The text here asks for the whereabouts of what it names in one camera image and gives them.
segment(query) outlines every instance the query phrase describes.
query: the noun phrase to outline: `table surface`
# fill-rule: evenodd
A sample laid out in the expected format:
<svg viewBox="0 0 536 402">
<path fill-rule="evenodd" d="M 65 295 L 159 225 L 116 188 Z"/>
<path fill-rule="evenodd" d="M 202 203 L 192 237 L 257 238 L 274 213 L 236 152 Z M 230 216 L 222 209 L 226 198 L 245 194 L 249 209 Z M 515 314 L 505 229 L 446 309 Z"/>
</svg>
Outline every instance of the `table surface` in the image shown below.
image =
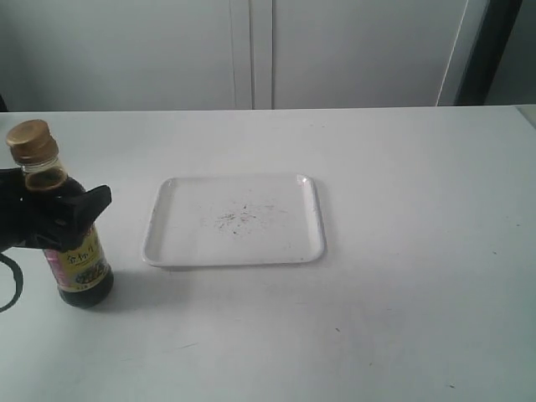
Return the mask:
<svg viewBox="0 0 536 402">
<path fill-rule="evenodd" d="M 5 114 L 0 134 L 29 118 L 111 186 L 116 284 L 79 310 L 38 250 L 10 250 L 0 400 L 536 400 L 536 131 L 514 107 Z M 316 180 L 320 260 L 142 262 L 166 178 L 278 172 Z"/>
</svg>

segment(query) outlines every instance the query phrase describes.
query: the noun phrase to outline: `cabinet door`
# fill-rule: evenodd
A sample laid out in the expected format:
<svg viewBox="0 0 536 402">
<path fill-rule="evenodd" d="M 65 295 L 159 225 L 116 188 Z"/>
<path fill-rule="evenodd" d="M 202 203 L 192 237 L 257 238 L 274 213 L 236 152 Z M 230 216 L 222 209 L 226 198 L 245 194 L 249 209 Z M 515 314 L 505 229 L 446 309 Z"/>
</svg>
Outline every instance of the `cabinet door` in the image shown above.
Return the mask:
<svg viewBox="0 0 536 402">
<path fill-rule="evenodd" d="M 247 0 L 3 0 L 13 111 L 251 108 Z"/>
<path fill-rule="evenodd" d="M 456 91 L 487 0 L 273 4 L 279 109 L 436 105 L 445 78 Z"/>
</svg>

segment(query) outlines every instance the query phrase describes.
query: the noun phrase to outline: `bottle cap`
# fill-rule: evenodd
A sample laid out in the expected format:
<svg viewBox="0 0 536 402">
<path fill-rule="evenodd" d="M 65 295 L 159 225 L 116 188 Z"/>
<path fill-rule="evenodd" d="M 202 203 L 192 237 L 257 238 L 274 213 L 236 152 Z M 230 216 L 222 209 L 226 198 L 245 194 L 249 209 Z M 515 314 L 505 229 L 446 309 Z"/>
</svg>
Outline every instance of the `bottle cap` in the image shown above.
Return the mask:
<svg viewBox="0 0 536 402">
<path fill-rule="evenodd" d="M 50 136 L 49 125 L 42 120 L 28 120 L 12 128 L 6 139 L 16 163 L 31 165 L 58 156 L 58 144 Z"/>
</svg>

